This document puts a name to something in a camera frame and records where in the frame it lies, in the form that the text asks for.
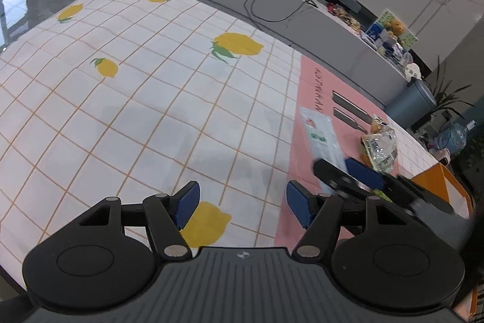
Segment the green label nut bag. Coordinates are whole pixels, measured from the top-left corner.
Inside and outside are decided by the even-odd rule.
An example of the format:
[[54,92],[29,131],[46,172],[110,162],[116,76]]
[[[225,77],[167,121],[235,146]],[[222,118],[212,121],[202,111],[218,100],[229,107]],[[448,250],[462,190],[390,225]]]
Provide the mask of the green label nut bag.
[[383,200],[388,201],[389,203],[391,203],[391,202],[392,202],[392,200],[391,200],[389,197],[387,197],[387,196],[386,196],[386,195],[385,195],[385,194],[384,194],[384,193],[383,193],[381,190],[378,190],[378,189],[371,189],[371,193],[372,193],[373,195],[378,196],[379,198],[382,198]]

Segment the white wet wipes packet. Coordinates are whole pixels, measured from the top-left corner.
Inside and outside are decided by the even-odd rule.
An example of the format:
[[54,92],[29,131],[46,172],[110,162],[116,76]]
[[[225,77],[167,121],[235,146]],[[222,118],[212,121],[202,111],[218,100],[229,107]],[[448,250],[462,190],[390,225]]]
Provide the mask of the white wet wipes packet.
[[339,170],[347,173],[345,155],[336,137],[332,118],[305,107],[301,107],[299,113],[309,143],[311,154],[310,170],[313,171],[312,167],[315,161],[324,159]]

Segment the pink space heater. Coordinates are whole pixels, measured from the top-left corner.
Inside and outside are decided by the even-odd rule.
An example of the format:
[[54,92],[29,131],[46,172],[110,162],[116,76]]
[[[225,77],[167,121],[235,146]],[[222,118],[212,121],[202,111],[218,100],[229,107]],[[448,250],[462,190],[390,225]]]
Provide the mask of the pink space heater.
[[450,151],[447,148],[443,148],[443,149],[431,148],[430,153],[443,166],[448,166],[450,164]]

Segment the clear mixed snack bag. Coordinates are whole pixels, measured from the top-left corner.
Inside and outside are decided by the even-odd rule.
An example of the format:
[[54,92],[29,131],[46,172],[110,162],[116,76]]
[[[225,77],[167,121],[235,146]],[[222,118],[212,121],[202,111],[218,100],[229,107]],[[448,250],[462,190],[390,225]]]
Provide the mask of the clear mixed snack bag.
[[390,174],[398,156],[394,129],[379,116],[371,120],[370,132],[360,139],[359,158],[372,170]]

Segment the lemon pattern tablecloth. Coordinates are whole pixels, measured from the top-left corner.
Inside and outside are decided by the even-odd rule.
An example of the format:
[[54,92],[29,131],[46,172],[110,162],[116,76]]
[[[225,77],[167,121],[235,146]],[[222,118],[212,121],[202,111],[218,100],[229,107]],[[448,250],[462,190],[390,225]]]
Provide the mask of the lemon pattern tablecloth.
[[191,246],[292,246],[290,178],[318,191],[301,108],[377,107],[276,38],[198,0],[1,0],[1,266],[103,198],[139,203],[189,181]]

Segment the potted long leaf plant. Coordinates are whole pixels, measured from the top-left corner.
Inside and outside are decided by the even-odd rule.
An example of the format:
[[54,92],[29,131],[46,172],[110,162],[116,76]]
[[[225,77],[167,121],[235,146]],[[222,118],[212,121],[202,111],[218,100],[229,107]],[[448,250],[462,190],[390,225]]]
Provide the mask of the potted long leaf plant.
[[457,111],[454,106],[458,103],[465,104],[467,107],[475,107],[474,104],[466,102],[460,98],[459,94],[464,90],[471,88],[471,84],[467,84],[456,88],[450,92],[449,88],[452,84],[452,80],[446,79],[446,65],[437,57],[437,76],[434,82],[429,82],[428,79],[423,80],[425,86],[427,86],[434,97],[436,105],[433,110],[429,111],[429,121],[433,121],[437,118],[437,115],[447,111],[450,115],[446,118],[451,120],[452,116],[458,116],[464,120],[464,116],[461,112]]

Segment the teddy bear toy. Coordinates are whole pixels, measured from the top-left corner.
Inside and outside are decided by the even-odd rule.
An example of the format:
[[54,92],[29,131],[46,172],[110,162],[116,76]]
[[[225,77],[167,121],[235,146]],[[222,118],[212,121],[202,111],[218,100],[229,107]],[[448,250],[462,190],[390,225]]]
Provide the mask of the teddy bear toy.
[[405,32],[404,24],[396,18],[393,18],[391,21],[387,22],[385,24],[385,28],[388,32],[388,35],[394,39],[397,39]]

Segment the green calendar card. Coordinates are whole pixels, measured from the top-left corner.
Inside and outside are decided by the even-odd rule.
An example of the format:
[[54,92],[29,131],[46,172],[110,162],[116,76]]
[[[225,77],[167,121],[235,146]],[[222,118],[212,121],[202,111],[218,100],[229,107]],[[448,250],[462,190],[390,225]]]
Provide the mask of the green calendar card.
[[365,34],[377,52],[400,65],[409,63],[406,60],[409,51],[417,43],[417,37],[388,9],[380,14]]

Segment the water jug with pump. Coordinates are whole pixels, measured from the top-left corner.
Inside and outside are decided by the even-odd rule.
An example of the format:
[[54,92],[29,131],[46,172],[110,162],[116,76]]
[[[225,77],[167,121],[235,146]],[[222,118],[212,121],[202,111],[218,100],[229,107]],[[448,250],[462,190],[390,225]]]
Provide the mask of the water jug with pump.
[[459,153],[467,143],[468,130],[459,123],[450,124],[441,131],[434,139],[434,148],[437,150],[447,149],[451,155]]

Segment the grey tv console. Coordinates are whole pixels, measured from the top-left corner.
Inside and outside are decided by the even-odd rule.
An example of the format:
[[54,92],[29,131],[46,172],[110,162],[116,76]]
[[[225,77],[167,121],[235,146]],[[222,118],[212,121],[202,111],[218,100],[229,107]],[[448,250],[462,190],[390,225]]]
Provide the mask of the grey tv console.
[[206,0],[326,66],[372,100],[387,105],[407,87],[401,72],[355,31],[303,0]]

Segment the blue grey trash bin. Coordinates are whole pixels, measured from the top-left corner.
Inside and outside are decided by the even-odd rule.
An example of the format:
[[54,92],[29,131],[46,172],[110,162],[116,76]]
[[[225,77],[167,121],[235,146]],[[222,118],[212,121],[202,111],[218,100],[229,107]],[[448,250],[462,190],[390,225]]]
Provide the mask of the blue grey trash bin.
[[410,128],[437,106],[431,89],[422,80],[413,79],[393,101],[385,113],[404,129]]

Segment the orange cardboard box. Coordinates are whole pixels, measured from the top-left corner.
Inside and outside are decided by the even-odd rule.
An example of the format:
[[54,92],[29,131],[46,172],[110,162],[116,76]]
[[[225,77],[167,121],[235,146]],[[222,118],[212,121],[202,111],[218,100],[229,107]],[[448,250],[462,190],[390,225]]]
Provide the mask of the orange cardboard box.
[[[469,194],[454,175],[440,162],[413,176],[412,181],[448,202],[455,213],[464,219],[468,219],[473,214],[474,206]],[[454,308],[454,311],[466,321],[470,321],[471,318],[477,316],[478,293],[479,286],[477,285]]]

